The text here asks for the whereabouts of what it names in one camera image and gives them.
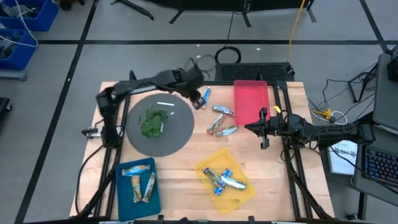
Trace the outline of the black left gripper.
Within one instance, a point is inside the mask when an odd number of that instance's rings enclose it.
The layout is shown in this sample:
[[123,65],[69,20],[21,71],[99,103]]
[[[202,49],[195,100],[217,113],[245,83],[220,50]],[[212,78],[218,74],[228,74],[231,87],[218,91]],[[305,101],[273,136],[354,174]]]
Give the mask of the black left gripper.
[[204,104],[205,100],[198,91],[204,85],[204,76],[197,64],[194,64],[189,70],[180,73],[180,82],[177,84],[177,92],[182,96],[188,98],[193,107],[199,110]]

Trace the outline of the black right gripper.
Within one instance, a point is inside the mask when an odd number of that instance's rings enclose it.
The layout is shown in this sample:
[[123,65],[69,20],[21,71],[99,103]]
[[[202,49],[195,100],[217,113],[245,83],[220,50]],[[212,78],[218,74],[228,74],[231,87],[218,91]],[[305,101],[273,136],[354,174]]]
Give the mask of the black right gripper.
[[267,136],[269,134],[273,136],[277,135],[277,131],[280,128],[280,119],[277,116],[271,116],[269,119],[266,119],[267,108],[262,108],[259,114],[259,121],[246,124],[244,127],[255,135],[261,134],[261,149],[267,149],[270,146],[269,138]]

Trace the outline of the blue white granola bar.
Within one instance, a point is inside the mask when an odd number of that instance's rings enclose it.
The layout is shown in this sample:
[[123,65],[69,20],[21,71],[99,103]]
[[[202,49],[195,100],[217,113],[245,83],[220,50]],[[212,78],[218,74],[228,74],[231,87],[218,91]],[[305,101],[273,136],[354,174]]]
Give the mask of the blue white granola bar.
[[[223,174],[226,174],[228,177],[232,174],[229,169],[226,169]],[[216,176],[215,180],[215,189],[213,193],[217,196],[220,196],[225,189],[226,184],[221,180],[221,177]]]
[[230,177],[221,176],[220,179],[221,179],[222,183],[224,183],[225,185],[229,185],[229,186],[234,187],[239,190],[244,190],[247,187],[245,183],[231,179]]

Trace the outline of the brown blue granola bar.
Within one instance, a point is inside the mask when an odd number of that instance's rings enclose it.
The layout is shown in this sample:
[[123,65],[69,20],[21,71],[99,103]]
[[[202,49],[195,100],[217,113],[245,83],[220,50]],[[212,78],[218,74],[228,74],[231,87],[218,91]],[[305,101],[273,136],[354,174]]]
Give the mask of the brown blue granola bar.
[[224,187],[223,183],[220,181],[220,178],[209,167],[205,168],[203,173],[214,183],[216,187]]

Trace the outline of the yellow plastic bin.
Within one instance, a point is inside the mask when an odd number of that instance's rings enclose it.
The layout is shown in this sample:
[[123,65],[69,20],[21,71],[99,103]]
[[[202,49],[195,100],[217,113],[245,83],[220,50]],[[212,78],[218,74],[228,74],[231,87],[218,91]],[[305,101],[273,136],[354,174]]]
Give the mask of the yellow plastic bin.
[[[225,186],[224,191],[220,196],[213,193],[215,189],[214,183],[203,173],[205,168],[209,167],[218,177],[228,177],[223,172],[229,169],[232,174],[229,176],[231,179],[243,182],[246,184],[246,189],[239,190],[229,185]],[[238,208],[243,203],[253,198],[256,190],[249,179],[244,174],[239,164],[230,153],[229,149],[222,148],[210,157],[200,161],[195,166],[195,172],[198,178],[202,181],[205,190],[209,193],[212,201],[220,213],[229,213],[235,208]]]

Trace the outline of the silver red granola bar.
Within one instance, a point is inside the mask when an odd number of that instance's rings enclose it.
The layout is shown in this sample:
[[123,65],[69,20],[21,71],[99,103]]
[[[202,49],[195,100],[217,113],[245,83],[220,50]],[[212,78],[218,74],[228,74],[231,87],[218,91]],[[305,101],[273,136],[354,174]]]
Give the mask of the silver red granola bar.
[[234,116],[234,112],[226,106],[214,105],[212,109],[216,112]]
[[237,125],[223,126],[217,130],[216,135],[217,136],[228,136],[228,135],[235,133],[238,129],[239,129],[239,126],[237,126]]
[[211,124],[211,126],[207,129],[207,133],[210,135],[214,134],[218,130],[218,128],[222,125],[225,119],[226,115],[220,113],[219,116],[215,119],[215,121]]

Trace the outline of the grey round plate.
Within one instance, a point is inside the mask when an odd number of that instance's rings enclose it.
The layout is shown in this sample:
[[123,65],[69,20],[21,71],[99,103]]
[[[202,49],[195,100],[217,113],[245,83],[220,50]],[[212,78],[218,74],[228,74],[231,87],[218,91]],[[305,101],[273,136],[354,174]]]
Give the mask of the grey round plate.
[[[141,133],[141,124],[145,120],[146,109],[151,106],[166,111],[169,118],[164,123],[162,135],[148,139]],[[158,93],[139,100],[132,107],[127,117],[126,134],[131,145],[141,154],[164,157],[184,147],[193,128],[191,107],[178,96]]]

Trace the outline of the black partition screen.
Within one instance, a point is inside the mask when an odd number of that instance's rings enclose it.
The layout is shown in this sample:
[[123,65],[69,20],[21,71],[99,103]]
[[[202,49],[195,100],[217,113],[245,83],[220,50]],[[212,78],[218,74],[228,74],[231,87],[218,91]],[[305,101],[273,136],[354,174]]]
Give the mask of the black partition screen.
[[306,8],[312,22],[316,22],[311,7],[315,0],[146,0],[163,7],[174,8],[178,13],[170,21],[173,24],[184,11],[240,12],[247,27],[251,27],[248,13],[277,9]]

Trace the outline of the black floor stand legs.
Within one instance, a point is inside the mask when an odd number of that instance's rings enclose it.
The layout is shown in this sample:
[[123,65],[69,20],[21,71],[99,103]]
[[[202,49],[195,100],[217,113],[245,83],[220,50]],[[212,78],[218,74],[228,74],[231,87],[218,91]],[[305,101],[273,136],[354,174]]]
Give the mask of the black floor stand legs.
[[132,3],[129,0],[114,0],[113,2],[110,3],[110,5],[114,5],[114,4],[117,4],[117,3],[121,3],[121,4],[123,4],[123,5],[127,6],[127,7],[130,7],[131,9],[133,9],[133,10],[135,10],[135,11],[137,11],[137,12],[139,12],[139,13],[145,15],[145,16],[147,16],[150,20],[152,20],[152,21],[154,20],[153,15],[149,11],[147,11],[146,9],[138,6],[137,4]]

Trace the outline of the black tripod stand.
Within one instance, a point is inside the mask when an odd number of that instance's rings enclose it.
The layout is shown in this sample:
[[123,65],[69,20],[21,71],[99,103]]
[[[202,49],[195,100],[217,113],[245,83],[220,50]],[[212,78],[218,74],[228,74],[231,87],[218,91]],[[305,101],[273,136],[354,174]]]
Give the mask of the black tripod stand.
[[[376,89],[376,73],[377,63],[374,63],[348,81],[349,92],[351,93],[354,103],[359,103],[362,100],[365,91],[374,91]],[[354,87],[359,84],[361,85],[361,89],[359,96],[356,96]]]

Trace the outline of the black backlit keyboard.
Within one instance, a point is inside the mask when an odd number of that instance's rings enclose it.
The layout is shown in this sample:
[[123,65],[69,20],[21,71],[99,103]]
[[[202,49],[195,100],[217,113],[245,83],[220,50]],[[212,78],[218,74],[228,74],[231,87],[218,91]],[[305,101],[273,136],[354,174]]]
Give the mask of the black backlit keyboard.
[[398,154],[372,146],[363,147],[364,177],[398,188]]

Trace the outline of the grey side table top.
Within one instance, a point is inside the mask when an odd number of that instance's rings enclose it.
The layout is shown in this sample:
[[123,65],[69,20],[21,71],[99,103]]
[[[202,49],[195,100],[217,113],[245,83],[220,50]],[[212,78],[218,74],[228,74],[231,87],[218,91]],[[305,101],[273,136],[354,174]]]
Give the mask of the grey side table top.
[[398,82],[388,77],[387,64],[391,61],[388,54],[378,57],[373,121],[398,131]]

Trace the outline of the grey keyboard desk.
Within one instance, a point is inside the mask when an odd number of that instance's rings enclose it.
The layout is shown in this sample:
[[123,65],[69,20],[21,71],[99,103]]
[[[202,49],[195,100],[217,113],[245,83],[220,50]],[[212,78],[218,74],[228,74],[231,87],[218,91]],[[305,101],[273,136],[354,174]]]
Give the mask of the grey keyboard desk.
[[373,126],[375,141],[370,145],[358,144],[356,157],[356,170],[353,177],[353,187],[364,194],[369,194],[379,200],[398,207],[398,188],[383,184],[374,179],[364,177],[363,171],[363,147],[372,146],[387,152],[398,154],[398,135],[379,126]]

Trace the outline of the blue storage crate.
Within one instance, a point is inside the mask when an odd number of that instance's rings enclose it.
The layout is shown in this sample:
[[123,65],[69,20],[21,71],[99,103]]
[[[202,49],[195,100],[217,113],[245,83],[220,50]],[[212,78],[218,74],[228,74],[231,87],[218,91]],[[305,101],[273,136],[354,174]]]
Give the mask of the blue storage crate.
[[37,44],[26,30],[0,29],[0,68],[24,70]]
[[[57,6],[51,0],[17,0],[23,5],[36,7],[39,11],[35,17],[23,18],[30,31],[48,31],[58,14]],[[0,23],[8,29],[25,29],[19,17],[0,16]]]

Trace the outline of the black aluminium table frame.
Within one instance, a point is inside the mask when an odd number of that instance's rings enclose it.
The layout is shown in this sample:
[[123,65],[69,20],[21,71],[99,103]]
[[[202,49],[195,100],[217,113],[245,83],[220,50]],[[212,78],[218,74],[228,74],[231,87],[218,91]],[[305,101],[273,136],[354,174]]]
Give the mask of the black aluminium table frame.
[[[213,100],[216,105],[234,107],[233,82],[207,82],[206,86],[211,86],[209,100]],[[287,82],[287,90],[292,112],[309,122],[315,122],[309,112],[303,83]],[[206,130],[216,119],[217,114],[209,109],[192,109],[195,115],[195,128],[185,147],[170,156],[155,158],[162,204],[160,214],[164,216],[164,220],[187,217],[189,220],[247,221],[248,216],[254,216],[255,221],[294,220],[287,169],[280,159],[281,138],[272,137],[270,147],[262,150],[261,139],[244,128],[222,138],[210,136]],[[194,171],[197,163],[222,148],[229,149],[256,190],[253,198],[227,214],[222,214],[218,210]],[[81,212],[98,189],[103,165],[105,173],[110,170],[114,154],[115,150],[102,148],[83,169],[78,198]],[[320,155],[309,149],[300,150],[300,155],[309,191],[327,214],[334,217]],[[113,186],[110,185],[104,191],[99,200],[101,205],[97,210],[99,213],[93,213],[94,216],[118,219],[117,191],[113,192],[113,199],[110,197],[110,188]]]

